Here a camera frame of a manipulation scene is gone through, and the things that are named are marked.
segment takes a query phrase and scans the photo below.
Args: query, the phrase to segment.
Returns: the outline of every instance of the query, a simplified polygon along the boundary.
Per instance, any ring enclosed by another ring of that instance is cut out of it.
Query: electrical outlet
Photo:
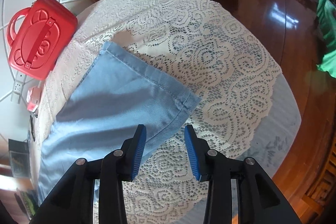
[[[26,81],[26,77],[27,75],[25,75],[22,72],[17,72],[16,73],[16,77],[15,77],[15,81],[14,81],[14,85],[13,85],[13,90],[12,90],[12,95],[10,100],[16,104],[20,103],[21,100],[21,95],[22,95],[22,91],[23,91],[23,86],[25,84]]]
[[[19,81],[15,81],[14,86],[13,86],[13,92],[20,94],[22,89],[23,89],[23,83]]]

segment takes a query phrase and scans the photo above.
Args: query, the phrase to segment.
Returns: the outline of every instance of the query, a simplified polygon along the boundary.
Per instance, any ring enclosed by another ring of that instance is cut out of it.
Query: red plastic case
[[[25,16],[18,33],[15,22]],[[9,22],[7,40],[11,47],[8,63],[38,80],[47,78],[77,27],[77,18],[56,0],[37,0],[17,12]]]

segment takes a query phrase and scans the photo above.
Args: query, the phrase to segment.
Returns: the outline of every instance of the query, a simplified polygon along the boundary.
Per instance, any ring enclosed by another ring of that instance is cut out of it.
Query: blue fabric
[[[140,123],[147,129],[143,163],[200,100],[175,78],[106,42],[42,144],[39,202],[76,159],[103,158],[132,138]]]

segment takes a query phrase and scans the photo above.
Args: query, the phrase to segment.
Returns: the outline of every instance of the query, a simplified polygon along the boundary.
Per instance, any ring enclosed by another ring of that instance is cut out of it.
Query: green object
[[[318,70],[327,71],[336,78],[336,19],[334,17],[335,6],[330,0],[319,0],[317,6],[317,17],[320,30],[327,45],[327,53],[322,63],[317,65]]]

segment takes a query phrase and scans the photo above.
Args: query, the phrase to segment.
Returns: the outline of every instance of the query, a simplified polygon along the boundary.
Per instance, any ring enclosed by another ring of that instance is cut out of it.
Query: lace pattern
[[[79,29],[48,76],[35,123],[37,146],[105,41],[114,41],[202,97],[187,120],[211,148],[235,158],[271,106],[279,65],[263,45],[211,0],[101,0],[79,15]],[[39,163],[40,153],[36,153]],[[129,223],[170,223],[206,197],[192,176],[183,131],[124,183]],[[98,220],[97,204],[94,218]]]

